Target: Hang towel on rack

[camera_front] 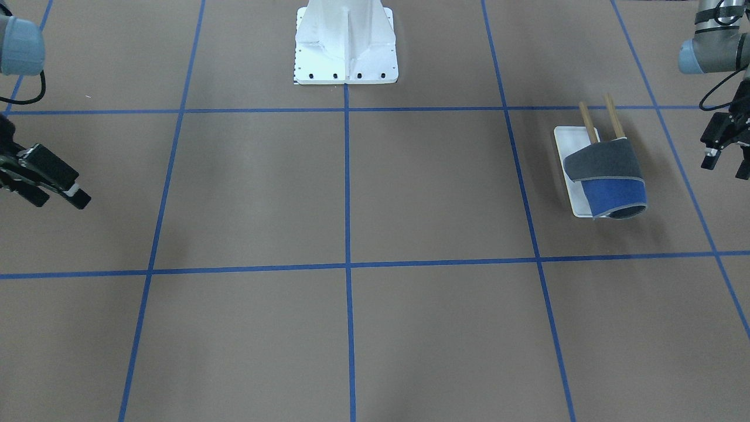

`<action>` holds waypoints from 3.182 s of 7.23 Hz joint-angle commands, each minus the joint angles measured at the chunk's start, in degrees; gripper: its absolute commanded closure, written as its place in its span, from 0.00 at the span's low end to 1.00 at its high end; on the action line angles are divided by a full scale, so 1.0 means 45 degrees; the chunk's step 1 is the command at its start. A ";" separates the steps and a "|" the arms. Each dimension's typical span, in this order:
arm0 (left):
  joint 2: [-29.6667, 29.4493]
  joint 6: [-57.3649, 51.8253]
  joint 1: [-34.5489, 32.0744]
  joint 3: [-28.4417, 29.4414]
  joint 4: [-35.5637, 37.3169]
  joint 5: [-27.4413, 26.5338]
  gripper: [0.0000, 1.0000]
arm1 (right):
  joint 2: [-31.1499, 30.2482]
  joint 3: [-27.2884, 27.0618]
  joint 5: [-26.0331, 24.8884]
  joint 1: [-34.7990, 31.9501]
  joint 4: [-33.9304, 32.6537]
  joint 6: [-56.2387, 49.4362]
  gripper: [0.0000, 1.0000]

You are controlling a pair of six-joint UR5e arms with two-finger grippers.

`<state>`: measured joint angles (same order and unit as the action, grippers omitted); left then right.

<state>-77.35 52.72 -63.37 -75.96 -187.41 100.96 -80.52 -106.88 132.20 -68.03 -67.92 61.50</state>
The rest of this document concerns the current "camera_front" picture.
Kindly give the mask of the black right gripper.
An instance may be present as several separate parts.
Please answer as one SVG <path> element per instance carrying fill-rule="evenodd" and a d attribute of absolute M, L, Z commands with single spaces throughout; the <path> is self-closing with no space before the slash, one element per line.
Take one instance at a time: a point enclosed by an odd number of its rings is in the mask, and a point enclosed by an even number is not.
<path fill-rule="evenodd" d="M 11 179 L 24 182 L 9 184 L 9 190 L 33 206 L 42 207 L 49 200 L 49 194 L 38 188 L 42 186 L 57 192 L 74 208 L 85 209 L 91 195 L 77 183 L 79 173 L 39 142 L 31 147 L 17 144 L 15 132 L 16 126 L 2 115 L 2 170 Z"/>

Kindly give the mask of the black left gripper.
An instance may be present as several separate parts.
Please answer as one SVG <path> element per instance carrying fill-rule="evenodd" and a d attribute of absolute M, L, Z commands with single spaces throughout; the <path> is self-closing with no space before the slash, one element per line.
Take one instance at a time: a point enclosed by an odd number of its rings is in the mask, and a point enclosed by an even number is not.
<path fill-rule="evenodd" d="M 737 179 L 750 179 L 750 149 L 748 149 L 749 82 L 745 78 L 739 84 L 728 112 L 716 112 L 701 136 L 704 158 L 701 168 L 712 171 L 720 160 L 721 153 L 737 144 L 742 148 L 742 161 L 735 174 Z"/>

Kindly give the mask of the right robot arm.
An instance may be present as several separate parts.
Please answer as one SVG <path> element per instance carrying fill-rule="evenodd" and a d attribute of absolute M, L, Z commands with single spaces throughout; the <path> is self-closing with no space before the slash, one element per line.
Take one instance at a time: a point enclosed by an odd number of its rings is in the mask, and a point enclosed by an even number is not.
<path fill-rule="evenodd" d="M 45 40 L 34 22 L 14 16 L 2 3 L 2 75 L 37 76 L 40 91 L 31 99 L 2 98 L 3 104 L 25 106 L 38 103 L 46 94 Z M 59 195 L 76 209 L 85 209 L 91 196 L 77 183 L 79 173 L 58 155 L 37 142 L 27 148 L 14 141 L 16 126 L 1 118 L 1 185 L 36 207 L 44 206 L 50 193 Z"/>

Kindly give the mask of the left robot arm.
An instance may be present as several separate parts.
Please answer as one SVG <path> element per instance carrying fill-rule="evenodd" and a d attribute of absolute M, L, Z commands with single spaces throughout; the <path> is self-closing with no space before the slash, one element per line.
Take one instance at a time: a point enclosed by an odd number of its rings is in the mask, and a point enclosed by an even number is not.
<path fill-rule="evenodd" d="M 705 170 L 713 170 L 721 153 L 732 145 L 739 145 L 742 161 L 736 177 L 747 180 L 749 176 L 749 82 L 748 32 L 740 29 L 742 19 L 748 19 L 747 1 L 699 1 L 691 39 L 683 42 L 678 56 L 678 66 L 683 74 L 715 74 L 728 72 L 729 76 L 711 88 L 699 102 L 699 109 L 714 114 L 704 129 Z M 716 89 L 742 74 L 733 99 L 725 104 L 705 105 Z"/>

